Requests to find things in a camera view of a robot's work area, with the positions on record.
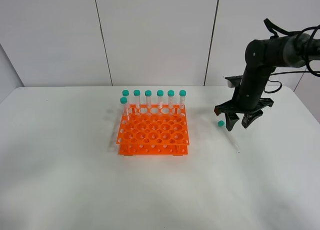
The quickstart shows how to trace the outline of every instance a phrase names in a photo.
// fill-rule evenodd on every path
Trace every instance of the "robotic arm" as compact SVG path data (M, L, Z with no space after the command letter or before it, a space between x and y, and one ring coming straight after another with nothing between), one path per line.
M255 119L263 115L262 109L272 107L270 98L261 98L271 74L277 67L299 68L307 66L309 72L320 77L310 68L311 60L320 60L320 40L314 39L319 26L302 31L285 31L268 19L264 20L267 29L273 33L270 39L254 40L245 50L246 67L242 76L226 77L229 87L235 87L232 100L217 105L216 115L225 114L226 128L231 131L239 120L237 113L244 114L242 125L247 128ZM312 35L305 34L314 30ZM279 37L277 32L285 34Z

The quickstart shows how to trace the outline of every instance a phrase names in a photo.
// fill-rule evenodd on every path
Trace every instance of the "white table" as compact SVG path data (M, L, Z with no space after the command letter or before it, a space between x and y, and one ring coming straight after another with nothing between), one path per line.
M233 89L184 87L183 157L117 154L123 89L19 88L0 105L0 229L320 229L320 125L290 89L236 123L237 153L213 112Z

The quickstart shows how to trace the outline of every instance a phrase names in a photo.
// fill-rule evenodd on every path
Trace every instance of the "dropped test tube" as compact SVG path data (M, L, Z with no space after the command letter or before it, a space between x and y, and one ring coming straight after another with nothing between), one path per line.
M151 91L150 90L146 90L145 91L145 102L146 102L146 108L147 109L151 109Z
M162 109L162 105L164 103L164 101L163 101L164 92L162 90L158 90L156 92L156 95L158 96L158 110L160 112Z
M122 97L120 99L120 103L123 105L123 114L126 116L126 118L129 120L129 103L126 97Z
M135 99L135 107L136 109L140 109L140 90L136 89L133 92L134 99Z
M218 122L218 126L222 128L223 133L225 134L225 136L228 138L229 142L232 144L232 146L234 147L234 149L240 153L240 147L238 142L235 140L235 138L232 136L231 133L229 133L229 131L227 130L227 128L225 127L225 122L223 120L220 120Z
M168 108L171 112L171 110L174 108L174 95L175 95L175 92L173 90L169 90L168 91L168 98L169 98L169 105L168 105Z
M184 109L185 108L185 100L184 99L186 98L186 91L180 90L179 95L180 95L179 109Z

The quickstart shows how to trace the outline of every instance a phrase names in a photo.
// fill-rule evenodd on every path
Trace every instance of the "test tube rack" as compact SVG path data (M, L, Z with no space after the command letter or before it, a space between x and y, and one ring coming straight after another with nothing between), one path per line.
M153 104L140 109L131 104L129 115L122 114L116 143L120 155L174 155L188 154L189 135L186 108L179 105Z

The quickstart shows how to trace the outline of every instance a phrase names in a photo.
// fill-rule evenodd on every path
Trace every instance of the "teal tube cap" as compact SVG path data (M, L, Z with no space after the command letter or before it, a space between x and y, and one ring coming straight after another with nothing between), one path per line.
M125 89L124 91L122 91L122 95L123 95L124 97L129 96L129 91L128 91L127 89Z
M136 89L136 90L133 92L133 95L134 95L134 96L140 96L140 90Z
M169 90L168 91L168 96L169 97L172 97L172 96L174 96L175 95L175 92L173 91L173 90Z
M158 90L156 92L157 96L163 96L164 95L164 92L162 90Z
M121 99L120 99L120 103L121 104L126 104L128 102L128 100L127 100L127 98L125 98L125 97L122 97Z
M223 127L225 125L225 122L223 121L223 120L220 120L219 122L218 122L218 126L219 127Z
M146 90L145 93L146 97L150 97L151 96L151 91L150 90Z
M185 96L187 93L186 93L186 91L185 90L180 90L180 92L179 92L179 95L180 96Z

